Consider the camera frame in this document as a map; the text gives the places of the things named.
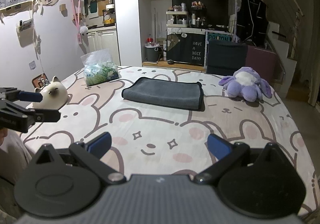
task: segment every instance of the paper sticker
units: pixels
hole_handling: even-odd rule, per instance
[[[30,70],[34,70],[36,68],[36,62],[32,61],[29,63]]]

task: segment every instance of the cat figurine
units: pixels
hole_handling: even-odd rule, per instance
[[[60,109],[68,100],[68,92],[64,85],[54,76],[52,82],[42,88],[36,88],[36,93],[41,93],[41,102],[33,102],[35,109]]]

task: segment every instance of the white cabinet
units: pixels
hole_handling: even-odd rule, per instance
[[[98,43],[97,43],[97,37],[96,32],[90,32],[88,33],[88,42],[89,42],[89,50],[90,52],[94,52],[99,50],[98,49]]]
[[[112,60],[115,64],[120,65],[118,38],[116,30],[97,31],[99,49],[110,49]]]
[[[94,52],[101,49],[109,49],[112,60],[120,65],[117,31],[115,29],[97,29],[88,33],[89,50]]]

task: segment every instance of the black chair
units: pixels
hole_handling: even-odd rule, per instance
[[[207,56],[207,73],[233,75],[245,66],[248,46],[245,43],[234,43],[212,39],[209,41]]]

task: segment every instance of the gray towel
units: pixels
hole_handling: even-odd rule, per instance
[[[201,83],[171,82],[139,78],[122,91],[126,100],[186,110],[200,110],[203,101]]]

